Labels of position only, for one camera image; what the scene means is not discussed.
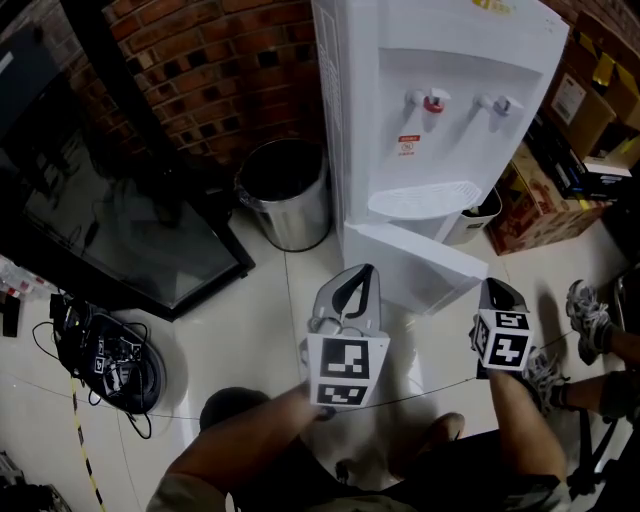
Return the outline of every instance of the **drip tray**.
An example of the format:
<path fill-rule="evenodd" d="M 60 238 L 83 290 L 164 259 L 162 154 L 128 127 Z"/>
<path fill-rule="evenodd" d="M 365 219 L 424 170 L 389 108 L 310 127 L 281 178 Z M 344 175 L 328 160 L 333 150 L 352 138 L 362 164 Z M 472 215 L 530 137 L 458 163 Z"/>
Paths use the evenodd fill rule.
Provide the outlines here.
<path fill-rule="evenodd" d="M 480 194 L 470 181 L 397 188 L 373 194 L 369 210 L 399 220 L 435 219 L 472 208 Z"/>

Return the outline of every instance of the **sneaker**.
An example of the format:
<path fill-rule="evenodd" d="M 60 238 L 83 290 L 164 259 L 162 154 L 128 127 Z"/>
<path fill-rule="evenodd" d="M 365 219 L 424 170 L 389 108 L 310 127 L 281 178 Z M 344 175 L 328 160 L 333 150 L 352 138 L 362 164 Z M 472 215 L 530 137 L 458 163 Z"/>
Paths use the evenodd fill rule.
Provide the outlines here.
<path fill-rule="evenodd" d="M 612 325 L 607 305 L 598 302 L 592 286 L 584 281 L 576 281 L 567 293 L 566 310 L 572 329 L 580 334 L 580 359 L 585 364 L 592 365 L 603 353 L 604 335 Z"/>
<path fill-rule="evenodd" d="M 404 480 L 423 453 L 460 439 L 463 430 L 462 414 L 450 412 L 440 416 L 427 428 L 417 446 L 389 461 L 389 472 L 397 480 Z"/>
<path fill-rule="evenodd" d="M 529 354 L 527 365 L 522 371 L 522 377 L 529 384 L 527 386 L 535 393 L 538 406 L 543 416 L 547 416 L 556 405 L 552 404 L 551 398 L 556 387 L 561 387 L 569 380 L 560 372 L 556 364 L 556 358 L 551 361 L 537 347 L 534 347 Z"/>

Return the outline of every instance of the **trash can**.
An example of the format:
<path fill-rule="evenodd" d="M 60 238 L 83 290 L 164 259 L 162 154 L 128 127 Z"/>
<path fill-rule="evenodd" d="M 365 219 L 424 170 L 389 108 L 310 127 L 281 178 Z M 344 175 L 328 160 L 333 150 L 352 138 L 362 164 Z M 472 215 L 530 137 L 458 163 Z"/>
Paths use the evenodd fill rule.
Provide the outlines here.
<path fill-rule="evenodd" d="M 475 238 L 491 220 L 502 211 L 502 201 L 495 188 L 478 206 L 472 210 L 465 210 L 449 231 L 444 240 L 446 245 L 466 244 Z"/>
<path fill-rule="evenodd" d="M 329 233 L 328 167 L 323 147 L 302 139 L 264 144 L 243 164 L 236 177 L 238 197 L 278 249 L 306 251 Z"/>

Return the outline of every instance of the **white water dispenser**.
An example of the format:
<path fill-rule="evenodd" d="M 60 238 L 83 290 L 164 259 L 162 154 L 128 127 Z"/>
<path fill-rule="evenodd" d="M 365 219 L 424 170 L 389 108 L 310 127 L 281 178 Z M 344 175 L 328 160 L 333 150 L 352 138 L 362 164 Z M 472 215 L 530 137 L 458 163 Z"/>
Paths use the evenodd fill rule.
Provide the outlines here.
<path fill-rule="evenodd" d="M 434 313 L 487 264 L 442 244 L 535 115 L 567 25 L 537 0 L 313 0 L 345 266 Z"/>

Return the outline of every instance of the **tile floor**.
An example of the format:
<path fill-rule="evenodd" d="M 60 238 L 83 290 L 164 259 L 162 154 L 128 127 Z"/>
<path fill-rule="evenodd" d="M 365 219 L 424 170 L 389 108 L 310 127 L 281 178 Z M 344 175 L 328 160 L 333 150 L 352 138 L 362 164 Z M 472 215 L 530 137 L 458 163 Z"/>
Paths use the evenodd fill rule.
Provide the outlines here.
<path fill-rule="evenodd" d="M 173 324 L 141 311 L 121 314 L 150 326 L 167 365 L 166 393 L 151 415 L 152 439 L 141 440 L 110 406 L 89 406 L 86 391 L 79 391 L 86 447 L 107 510 L 144 510 L 166 467 L 197 435 L 200 410 L 212 393 L 245 386 L 275 396 L 300 381 L 299 344 L 315 294 L 341 270 L 337 239 L 331 235 L 312 251 L 284 254 L 245 213 L 234 214 L 232 227 L 256 261 L 246 279 Z M 575 279 L 604 284 L 626 266 L 600 223 L 577 239 L 502 258 L 484 236 L 459 248 L 489 262 L 491 276 L 525 296 L 538 322 L 536 343 L 561 356 L 567 375 L 582 379 L 619 366 L 615 358 L 583 365 L 563 313 L 566 289 Z M 267 290 L 269 300 L 258 289 Z M 388 450 L 440 414 L 464 414 L 465 435 L 496 428 L 489 388 L 475 379 L 476 356 L 467 336 L 478 299 L 476 288 L 431 318 L 383 307 L 383 330 L 392 344 L 370 407 L 316 424 L 306 435 L 327 469 L 350 459 L 357 469 L 351 483 L 379 489 L 393 483 L 384 469 Z M 27 303 L 19 338 L 0 339 L 0 449 L 9 451 L 31 481 L 53 483 L 74 511 L 98 511 L 74 429 L 69 377 L 31 338 L 32 327 L 47 317 L 47 303 Z M 48 329 L 37 331 L 45 345 Z M 577 418 L 551 418 L 574 467 Z M 602 422 L 593 423 L 597 438 Z M 629 433 L 627 425 L 618 428 L 613 456 Z M 579 500 L 577 510 L 592 501 Z"/>

